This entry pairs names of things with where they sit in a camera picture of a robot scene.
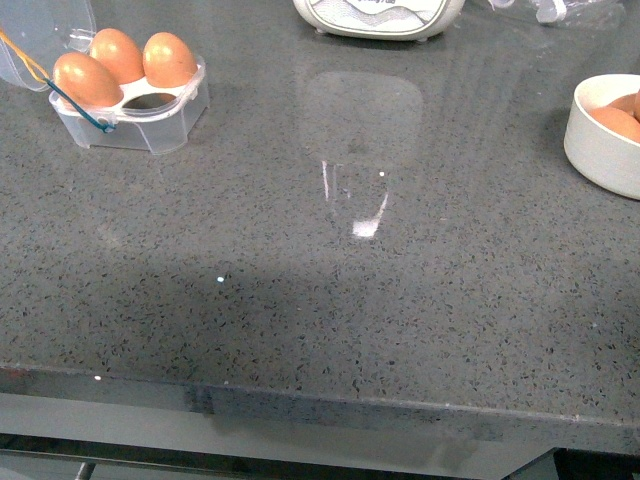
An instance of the speckled countertop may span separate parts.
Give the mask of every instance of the speckled countertop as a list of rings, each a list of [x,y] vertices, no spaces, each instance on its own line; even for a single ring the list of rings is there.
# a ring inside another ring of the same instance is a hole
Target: speckled countertop
[[[94,3],[183,37],[211,107],[175,153],[86,150],[0,83],[0,391],[639,451],[639,204],[562,148],[581,80],[640,74],[637,2],[604,32],[468,3],[426,44]]]

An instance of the white radio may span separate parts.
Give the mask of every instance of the white radio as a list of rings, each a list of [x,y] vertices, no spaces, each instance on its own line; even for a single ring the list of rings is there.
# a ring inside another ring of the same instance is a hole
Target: white radio
[[[293,0],[319,33],[418,40],[442,32],[465,0]]]

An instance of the egg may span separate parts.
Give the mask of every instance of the egg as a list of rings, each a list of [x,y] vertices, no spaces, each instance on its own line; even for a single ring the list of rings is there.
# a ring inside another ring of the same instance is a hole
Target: egg
[[[129,35],[120,30],[100,30],[91,42],[89,55],[104,65],[120,85],[144,77],[142,51]]]
[[[53,82],[83,107],[112,107],[124,96],[109,70],[80,52],[58,58],[53,66]]]
[[[615,99],[608,106],[627,112],[629,115],[635,115],[634,108],[636,104],[636,94],[625,95],[623,97]]]
[[[168,32],[153,35],[142,52],[147,81],[159,88],[181,87],[198,71],[198,64],[186,43]]]
[[[626,112],[610,106],[591,110],[589,115],[609,130],[640,143],[640,122]]]

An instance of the egg carton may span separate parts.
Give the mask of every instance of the egg carton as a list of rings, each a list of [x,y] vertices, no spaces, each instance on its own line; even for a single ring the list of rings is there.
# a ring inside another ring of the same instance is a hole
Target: egg carton
[[[57,92],[51,92],[49,103],[81,147],[131,148],[148,150],[154,155],[169,153],[187,143],[191,128],[205,108],[209,107],[206,65],[199,56],[196,56],[196,63],[198,71],[184,86],[158,88],[143,77],[120,85],[124,95],[113,107],[85,109],[99,122],[116,127],[108,133],[83,118]],[[156,108],[125,108],[131,100],[149,94],[169,94],[176,98]]]

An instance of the white bowl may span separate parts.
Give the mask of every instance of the white bowl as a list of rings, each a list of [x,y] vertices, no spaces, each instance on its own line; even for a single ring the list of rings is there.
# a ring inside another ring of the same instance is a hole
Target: white bowl
[[[640,200],[640,143],[612,132],[587,112],[640,90],[640,75],[600,75],[584,80],[573,95],[564,137],[571,164],[593,183]]]

